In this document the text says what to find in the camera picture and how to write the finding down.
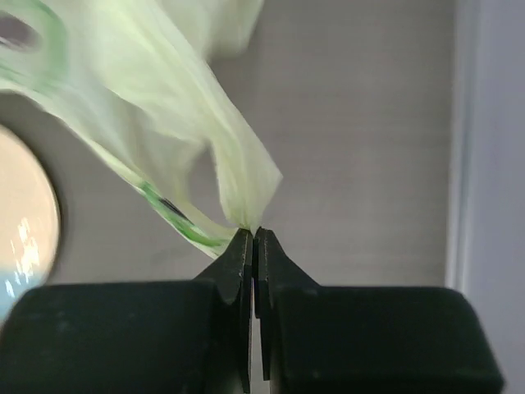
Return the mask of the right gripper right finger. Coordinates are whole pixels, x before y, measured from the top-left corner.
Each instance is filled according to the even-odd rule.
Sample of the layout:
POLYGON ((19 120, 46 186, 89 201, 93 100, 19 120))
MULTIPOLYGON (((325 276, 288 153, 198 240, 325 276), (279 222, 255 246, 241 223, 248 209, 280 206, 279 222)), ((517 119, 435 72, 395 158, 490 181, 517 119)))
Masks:
POLYGON ((501 393, 463 294, 436 286, 323 286, 273 231, 254 238, 262 373, 273 393, 501 393))

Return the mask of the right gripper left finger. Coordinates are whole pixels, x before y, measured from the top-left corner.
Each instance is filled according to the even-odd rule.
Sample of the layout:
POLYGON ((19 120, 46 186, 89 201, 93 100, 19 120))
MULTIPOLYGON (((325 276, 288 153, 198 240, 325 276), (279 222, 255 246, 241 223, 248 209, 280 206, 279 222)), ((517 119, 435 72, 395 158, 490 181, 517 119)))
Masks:
POLYGON ((1 329, 4 393, 247 393, 251 235, 190 280, 41 286, 1 329))

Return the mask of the cream and blue ceramic plate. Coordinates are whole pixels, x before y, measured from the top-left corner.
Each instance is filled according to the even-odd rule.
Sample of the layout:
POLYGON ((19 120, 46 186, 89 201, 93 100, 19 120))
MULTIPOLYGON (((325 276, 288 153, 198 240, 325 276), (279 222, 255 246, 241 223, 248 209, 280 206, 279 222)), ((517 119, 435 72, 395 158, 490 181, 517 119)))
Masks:
POLYGON ((53 269, 61 214, 53 185, 29 147, 1 127, 1 320, 53 269))

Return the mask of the green avocado print plastic bag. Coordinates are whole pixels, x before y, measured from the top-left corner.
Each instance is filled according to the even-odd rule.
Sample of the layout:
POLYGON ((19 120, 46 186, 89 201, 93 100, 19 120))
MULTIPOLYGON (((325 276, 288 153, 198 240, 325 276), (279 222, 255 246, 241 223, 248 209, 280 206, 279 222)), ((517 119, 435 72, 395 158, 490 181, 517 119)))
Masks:
POLYGON ((4 1, 1 88, 62 121, 188 242, 256 232, 281 181, 209 63, 260 1, 4 1))

